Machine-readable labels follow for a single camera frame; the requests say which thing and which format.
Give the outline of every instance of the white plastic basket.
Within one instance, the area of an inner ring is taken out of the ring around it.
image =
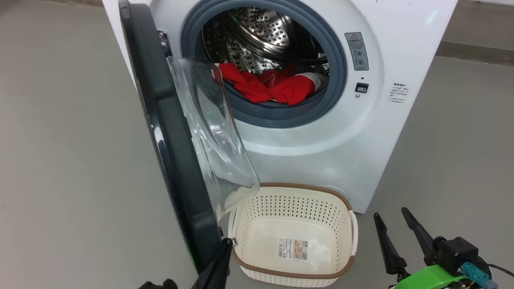
[[[349,270],[357,251],[352,207],[321,187],[263,183],[230,213],[228,231],[246,275],[285,286],[328,286]]]

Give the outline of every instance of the washing machine door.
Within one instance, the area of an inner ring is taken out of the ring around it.
[[[149,7],[126,0],[119,7],[162,174],[201,272],[221,242],[218,220],[252,197],[259,179],[237,132],[218,68],[166,57]]]

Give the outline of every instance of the laundry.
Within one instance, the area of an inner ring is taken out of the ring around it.
[[[279,103],[295,105],[321,87],[324,75],[302,73],[294,75],[292,65],[282,70],[269,69],[260,76],[248,71],[239,71],[234,63],[219,65],[223,78],[231,81],[234,87],[253,103],[277,100]]]

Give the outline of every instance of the brown basket rim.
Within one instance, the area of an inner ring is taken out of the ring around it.
[[[293,188],[293,189],[306,189],[306,190],[313,190],[313,191],[328,193],[328,194],[338,197],[341,201],[343,201],[343,203],[346,205],[346,208],[348,209],[348,211],[353,211],[352,206],[350,205],[348,200],[345,197],[343,197],[340,193],[338,193],[332,189],[316,187],[316,186],[311,186],[311,185],[293,184],[293,183],[261,183],[261,187],[281,187],[281,188]],[[301,273],[288,273],[288,272],[282,272],[282,271],[276,271],[276,270],[269,270],[269,269],[264,269],[264,268],[257,267],[257,266],[252,266],[248,263],[245,263],[243,260],[241,260],[239,258],[239,256],[236,254],[234,249],[232,249],[232,257],[241,267],[244,267],[245,269],[248,269],[248,270],[257,271],[260,273],[270,274],[270,275],[275,275],[275,276],[300,278],[300,279],[335,279],[335,278],[339,278],[344,273],[348,272],[350,267],[352,267],[352,264],[355,259],[354,255],[350,255],[350,258],[348,259],[348,262],[343,267],[343,269],[341,269],[335,273],[332,273],[332,274],[301,274]]]

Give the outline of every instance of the sticker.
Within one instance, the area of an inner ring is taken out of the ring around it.
[[[360,32],[350,32],[345,33],[344,36],[350,47],[354,70],[370,70],[368,66],[368,54],[366,53],[366,46],[364,45],[362,34]]]
[[[404,83],[393,83],[387,102],[404,103],[410,89]]]
[[[279,238],[279,258],[307,260],[307,241]]]

